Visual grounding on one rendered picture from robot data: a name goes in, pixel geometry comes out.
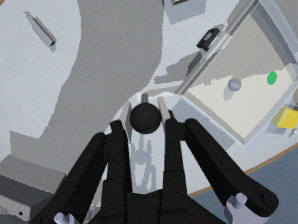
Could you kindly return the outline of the yellow rectangular block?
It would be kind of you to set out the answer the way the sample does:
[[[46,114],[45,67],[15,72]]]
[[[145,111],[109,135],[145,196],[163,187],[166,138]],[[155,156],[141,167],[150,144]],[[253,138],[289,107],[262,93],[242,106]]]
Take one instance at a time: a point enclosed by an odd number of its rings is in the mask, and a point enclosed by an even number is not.
[[[290,114],[286,117],[286,119],[282,122],[282,124],[279,125],[279,127],[295,129],[297,124],[298,124],[298,110],[295,110],[294,108],[294,110],[290,112]]]

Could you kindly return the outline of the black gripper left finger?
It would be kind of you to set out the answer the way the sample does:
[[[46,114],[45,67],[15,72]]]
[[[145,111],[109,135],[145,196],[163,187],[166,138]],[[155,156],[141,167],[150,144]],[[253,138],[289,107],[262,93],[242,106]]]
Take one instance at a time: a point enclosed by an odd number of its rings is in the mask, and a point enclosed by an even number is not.
[[[133,193],[128,146],[131,111],[131,102],[125,102],[120,119],[110,123],[111,133],[92,137],[54,198],[30,224],[82,224],[107,163],[97,224],[128,224],[126,193]]]

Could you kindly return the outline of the white mug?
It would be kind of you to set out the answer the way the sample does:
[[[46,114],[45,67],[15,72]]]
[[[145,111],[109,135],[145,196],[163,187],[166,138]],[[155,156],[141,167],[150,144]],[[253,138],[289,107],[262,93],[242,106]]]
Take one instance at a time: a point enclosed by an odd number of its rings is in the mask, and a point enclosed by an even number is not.
[[[95,204],[95,208],[94,210],[89,210],[88,215],[87,215],[87,219],[86,222],[88,223],[91,220],[91,215],[92,218],[100,211],[100,206],[101,206],[101,200],[98,200]]]

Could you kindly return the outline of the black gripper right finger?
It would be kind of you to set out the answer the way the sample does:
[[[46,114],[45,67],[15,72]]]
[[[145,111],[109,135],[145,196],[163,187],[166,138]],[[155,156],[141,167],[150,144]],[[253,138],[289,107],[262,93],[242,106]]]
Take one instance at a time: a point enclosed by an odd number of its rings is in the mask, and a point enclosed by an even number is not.
[[[246,175],[196,119],[177,122],[163,96],[157,98],[165,131],[160,224],[191,224],[180,141],[186,142],[225,207],[229,224],[265,224],[279,205],[278,197]]]

